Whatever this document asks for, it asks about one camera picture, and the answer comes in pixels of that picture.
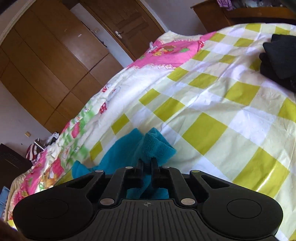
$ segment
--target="blue fabric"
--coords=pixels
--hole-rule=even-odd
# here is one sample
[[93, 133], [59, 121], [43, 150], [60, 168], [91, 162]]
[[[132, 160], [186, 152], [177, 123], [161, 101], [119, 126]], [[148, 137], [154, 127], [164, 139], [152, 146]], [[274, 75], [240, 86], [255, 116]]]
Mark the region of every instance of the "blue fabric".
[[0, 219], [2, 217], [2, 213], [5, 211], [8, 195], [9, 189], [7, 187], [3, 187], [0, 193]]
[[[175, 153], [176, 150], [156, 128], [152, 128], [145, 135], [135, 128], [129, 134], [115, 142], [104, 155], [98, 166], [86, 168], [79, 161], [76, 161], [72, 167], [72, 176], [73, 178], [78, 178], [95, 170], [104, 170], [106, 174], [113, 174], [118, 168], [136, 166], [139, 158], [141, 158], [143, 162], [149, 163], [151, 158], [155, 157], [158, 165], [161, 166]], [[146, 199], [168, 198], [166, 189], [153, 189], [150, 183], [151, 176], [145, 176], [143, 187], [129, 189], [127, 198], [138, 199], [143, 194]]]

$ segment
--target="checkered tablecloth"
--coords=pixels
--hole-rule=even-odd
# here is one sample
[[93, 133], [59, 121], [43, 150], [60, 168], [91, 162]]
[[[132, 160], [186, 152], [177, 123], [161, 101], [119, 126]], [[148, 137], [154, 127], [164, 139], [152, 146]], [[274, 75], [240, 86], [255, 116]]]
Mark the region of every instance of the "checkered tablecloth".
[[284, 211], [277, 237], [296, 239], [295, 97], [259, 73], [262, 44], [273, 33], [296, 35], [296, 27], [218, 31], [120, 114], [90, 151], [92, 159], [133, 128], [156, 127], [177, 150], [169, 166], [203, 170], [273, 197]]

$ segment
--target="wooden wardrobe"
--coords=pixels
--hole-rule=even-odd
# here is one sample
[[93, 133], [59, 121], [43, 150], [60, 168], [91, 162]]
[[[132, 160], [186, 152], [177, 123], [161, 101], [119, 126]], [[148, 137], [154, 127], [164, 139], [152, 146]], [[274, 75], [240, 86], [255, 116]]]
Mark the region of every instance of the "wooden wardrobe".
[[0, 47], [0, 80], [50, 132], [61, 132], [122, 68], [58, 0], [37, 0]]

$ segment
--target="door handle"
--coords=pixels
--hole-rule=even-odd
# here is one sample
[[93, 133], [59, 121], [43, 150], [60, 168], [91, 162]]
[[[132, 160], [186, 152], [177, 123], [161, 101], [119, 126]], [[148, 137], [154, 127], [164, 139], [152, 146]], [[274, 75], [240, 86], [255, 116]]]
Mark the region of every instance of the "door handle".
[[115, 33], [117, 34], [118, 37], [120, 37], [122, 39], [122, 36], [120, 34], [122, 34], [123, 31], [122, 32], [115, 31]]

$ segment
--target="folded black cloth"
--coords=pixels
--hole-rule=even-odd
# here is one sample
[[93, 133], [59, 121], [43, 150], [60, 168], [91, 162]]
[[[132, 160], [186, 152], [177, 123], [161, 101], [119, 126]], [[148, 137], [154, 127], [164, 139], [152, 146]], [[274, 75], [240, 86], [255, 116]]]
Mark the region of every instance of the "folded black cloth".
[[296, 92], [296, 36], [273, 34], [271, 42], [263, 44], [265, 53], [260, 73], [281, 86]]

